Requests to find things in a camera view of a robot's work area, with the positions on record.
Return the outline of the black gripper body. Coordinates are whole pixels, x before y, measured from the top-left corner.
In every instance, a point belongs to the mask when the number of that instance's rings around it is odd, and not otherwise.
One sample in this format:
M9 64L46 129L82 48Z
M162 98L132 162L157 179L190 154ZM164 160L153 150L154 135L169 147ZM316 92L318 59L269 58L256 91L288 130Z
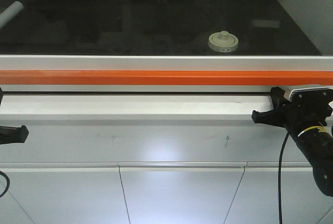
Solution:
M326 118L332 114L332 94L283 94L286 127L292 137L300 137L308 131L326 133Z

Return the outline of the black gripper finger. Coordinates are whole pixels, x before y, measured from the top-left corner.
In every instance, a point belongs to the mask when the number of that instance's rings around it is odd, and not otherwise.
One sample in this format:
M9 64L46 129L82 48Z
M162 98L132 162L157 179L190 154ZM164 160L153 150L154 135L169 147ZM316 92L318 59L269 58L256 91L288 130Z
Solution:
M270 97L272 100L273 109L277 109L277 108L283 106L283 104L286 102L284 94L285 94L285 91L280 87L276 86L276 87L271 88Z
M26 126L21 127L7 127L1 126L1 145L13 143L25 143L29 131Z
M259 112L252 111L251 118L254 123L260 124L284 124L283 110L286 105L275 107L269 111Z

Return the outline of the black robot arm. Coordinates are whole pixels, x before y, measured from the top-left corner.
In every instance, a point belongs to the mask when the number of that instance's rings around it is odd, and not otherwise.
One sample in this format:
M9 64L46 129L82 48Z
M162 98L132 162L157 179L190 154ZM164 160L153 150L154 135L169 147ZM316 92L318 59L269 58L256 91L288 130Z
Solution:
M284 90L272 88L273 109L253 111L252 120L285 128L311 164L319 190L332 196L332 136L325 130L326 118L332 114L332 90L300 92L291 100L284 95Z

